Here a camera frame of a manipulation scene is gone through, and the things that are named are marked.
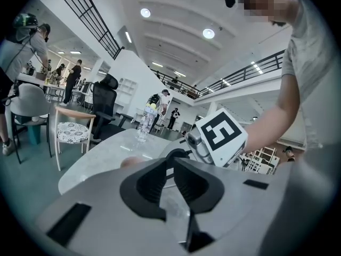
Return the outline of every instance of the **gray chair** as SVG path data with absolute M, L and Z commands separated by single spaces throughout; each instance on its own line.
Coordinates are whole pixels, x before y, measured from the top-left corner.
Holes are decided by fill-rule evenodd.
M 45 125 L 46 126 L 46 140 L 48 143 L 48 150 L 51 154 L 50 148 L 50 136 L 49 136 L 49 120 L 50 120 L 50 106 L 51 103 L 48 102 L 45 98 L 44 91 L 32 84 L 21 84 L 19 86 L 19 95 L 11 100 L 11 122 L 12 122 L 12 136 L 13 142 L 15 146 L 15 153 L 17 154 L 17 158 L 19 163 L 21 163 L 19 154 L 18 154 L 18 146 L 14 139 L 14 136 L 17 136 L 18 145 L 20 144 L 19 134 L 17 126 L 38 126 Z M 32 117 L 39 117 L 38 121 L 32 121 Z

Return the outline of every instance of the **chair armrest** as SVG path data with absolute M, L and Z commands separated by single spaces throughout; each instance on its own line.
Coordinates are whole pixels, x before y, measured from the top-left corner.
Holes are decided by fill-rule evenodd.
M 115 120 L 114 117 L 111 117 L 111 116 L 109 116 L 109 115 L 107 115 L 107 114 L 105 114 L 103 112 L 99 112 L 98 111 L 98 112 L 96 112 L 96 115 L 98 115 L 99 117 L 105 118 L 105 119 L 107 119 L 109 121 L 114 121 Z

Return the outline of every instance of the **floral seat cushion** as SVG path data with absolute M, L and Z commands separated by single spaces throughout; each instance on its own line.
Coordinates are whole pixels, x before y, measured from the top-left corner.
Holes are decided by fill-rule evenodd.
M 61 122 L 58 124 L 57 137 L 68 144 L 81 143 L 87 140 L 89 130 L 86 126 L 75 122 Z

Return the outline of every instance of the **black shorts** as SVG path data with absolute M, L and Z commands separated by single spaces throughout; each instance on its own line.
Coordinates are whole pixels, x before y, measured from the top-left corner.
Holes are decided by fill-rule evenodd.
M 10 78 L 8 78 L 4 70 L 0 67 L 0 100 L 5 99 L 9 96 L 9 92 L 11 90 L 12 85 L 13 85 L 13 82 L 10 80 Z M 0 114 L 5 113 L 5 108 L 6 107 L 1 102 Z

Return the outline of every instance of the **chair headrest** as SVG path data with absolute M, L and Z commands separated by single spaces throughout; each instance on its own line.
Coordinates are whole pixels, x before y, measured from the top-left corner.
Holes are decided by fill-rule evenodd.
M 110 74 L 107 74 L 105 78 L 100 81 L 100 84 L 104 84 L 114 90 L 118 87 L 118 81 Z
M 19 85 L 19 96 L 11 100 L 11 112 L 26 117 L 46 115 L 50 111 L 50 103 L 44 91 L 33 84 Z

